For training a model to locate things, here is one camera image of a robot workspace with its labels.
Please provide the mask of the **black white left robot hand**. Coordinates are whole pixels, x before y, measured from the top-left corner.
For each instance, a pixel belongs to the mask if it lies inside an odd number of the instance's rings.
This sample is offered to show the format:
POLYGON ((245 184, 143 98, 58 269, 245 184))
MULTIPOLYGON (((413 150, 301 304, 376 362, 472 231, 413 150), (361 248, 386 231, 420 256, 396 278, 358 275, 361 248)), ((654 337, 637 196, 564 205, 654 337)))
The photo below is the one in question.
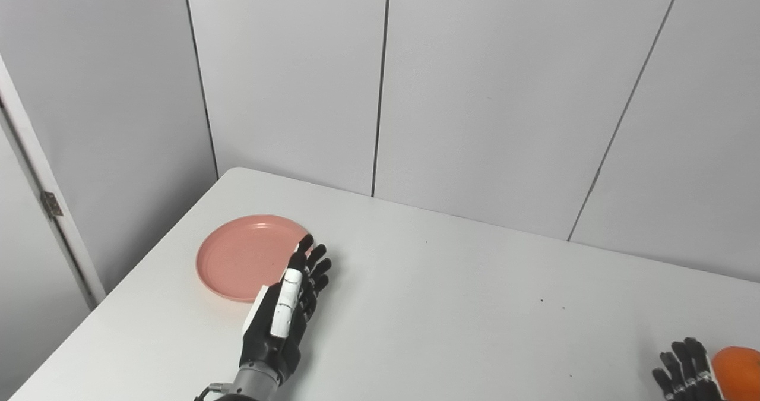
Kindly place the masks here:
POLYGON ((264 286, 247 320, 239 365, 263 365, 284 384, 300 363, 300 344, 328 285, 332 266, 327 249, 312 234, 299 241, 279 282, 264 286))

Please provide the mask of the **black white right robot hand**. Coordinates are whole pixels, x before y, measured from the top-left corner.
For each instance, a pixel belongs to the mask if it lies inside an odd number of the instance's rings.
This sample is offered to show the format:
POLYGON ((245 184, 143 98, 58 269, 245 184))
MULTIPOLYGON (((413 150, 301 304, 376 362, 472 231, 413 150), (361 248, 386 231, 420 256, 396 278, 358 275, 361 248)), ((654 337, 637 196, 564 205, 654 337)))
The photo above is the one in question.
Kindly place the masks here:
POLYGON ((659 360, 662 366, 652 369, 651 375, 663 399, 724 399, 707 350, 695 337, 672 342, 670 350, 660 352, 659 360))

